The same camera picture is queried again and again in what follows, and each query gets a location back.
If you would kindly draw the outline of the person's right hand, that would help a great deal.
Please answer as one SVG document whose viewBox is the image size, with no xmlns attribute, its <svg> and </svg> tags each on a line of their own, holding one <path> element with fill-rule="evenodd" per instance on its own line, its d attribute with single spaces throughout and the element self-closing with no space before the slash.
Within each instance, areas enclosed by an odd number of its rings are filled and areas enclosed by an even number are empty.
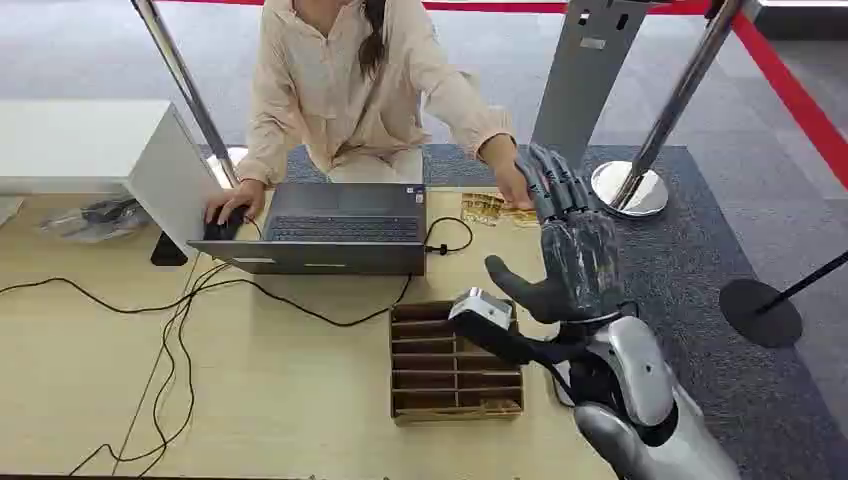
<svg viewBox="0 0 848 480">
<path fill-rule="evenodd" d="M 245 217 L 256 219 L 264 210 L 267 185 L 253 179 L 242 180 L 232 189 L 226 189 L 210 197 L 206 203 L 204 221 L 223 224 L 234 210 L 246 207 Z"/>
</svg>

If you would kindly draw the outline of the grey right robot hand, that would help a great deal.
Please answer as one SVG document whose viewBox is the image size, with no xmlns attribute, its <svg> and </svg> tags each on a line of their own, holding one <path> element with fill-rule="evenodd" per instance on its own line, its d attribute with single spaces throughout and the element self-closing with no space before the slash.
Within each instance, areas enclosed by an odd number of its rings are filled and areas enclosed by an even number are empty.
<svg viewBox="0 0 848 480">
<path fill-rule="evenodd" d="M 491 280 L 540 323 L 593 323 L 625 302 L 615 225 L 580 172 L 537 144 L 519 158 L 540 225 L 546 277 L 532 283 L 496 255 L 484 264 Z"/>
</svg>

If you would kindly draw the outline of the person's left hand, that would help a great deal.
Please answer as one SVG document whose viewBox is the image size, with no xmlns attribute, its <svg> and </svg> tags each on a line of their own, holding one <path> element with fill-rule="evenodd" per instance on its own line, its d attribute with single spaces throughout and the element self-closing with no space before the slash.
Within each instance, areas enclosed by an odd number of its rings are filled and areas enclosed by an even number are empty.
<svg viewBox="0 0 848 480">
<path fill-rule="evenodd" d="M 492 171 L 498 190 L 513 208 L 532 210 L 524 175 L 516 165 L 516 143 L 508 134 L 497 134 L 486 140 L 478 150 L 479 159 Z"/>
</svg>

